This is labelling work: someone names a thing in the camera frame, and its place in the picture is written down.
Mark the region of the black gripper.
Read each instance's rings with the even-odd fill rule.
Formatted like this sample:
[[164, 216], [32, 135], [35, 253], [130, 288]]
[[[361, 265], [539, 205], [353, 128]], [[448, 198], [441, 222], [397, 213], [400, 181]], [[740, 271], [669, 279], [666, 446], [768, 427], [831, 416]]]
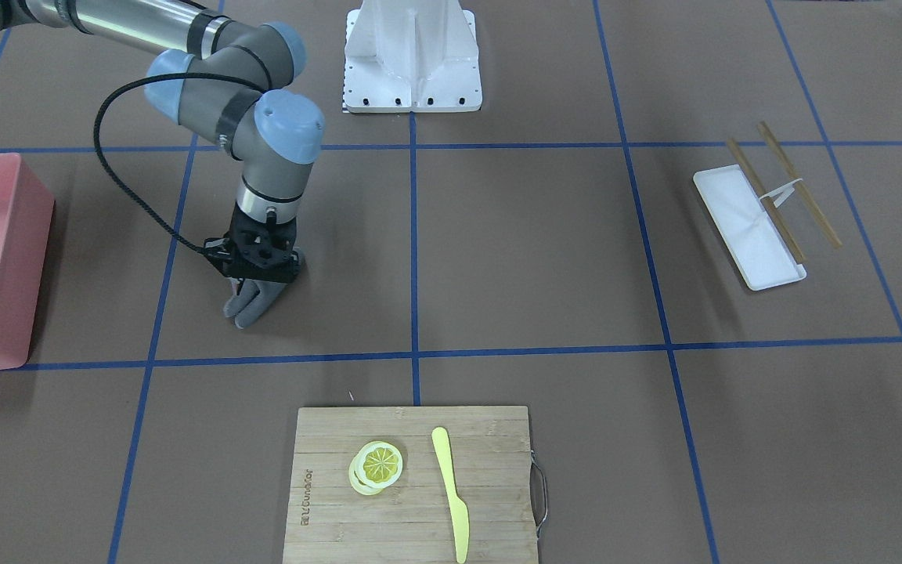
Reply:
[[297, 220], [258, 222], [241, 210], [233, 211], [221, 273], [225, 277], [290, 284], [301, 271], [294, 243]]

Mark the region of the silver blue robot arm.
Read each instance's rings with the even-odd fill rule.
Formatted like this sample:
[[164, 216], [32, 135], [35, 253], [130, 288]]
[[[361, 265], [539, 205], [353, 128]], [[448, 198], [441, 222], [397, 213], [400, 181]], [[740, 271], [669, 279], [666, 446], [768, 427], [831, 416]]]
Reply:
[[303, 267], [296, 249], [298, 205], [321, 154], [325, 118], [289, 86], [307, 53], [289, 25], [251, 26], [193, 1], [0, 1], [0, 31], [24, 24], [70, 28], [155, 54], [145, 78], [101, 103], [142, 89], [148, 103], [243, 165], [228, 232], [189, 244], [223, 276], [289, 284]]

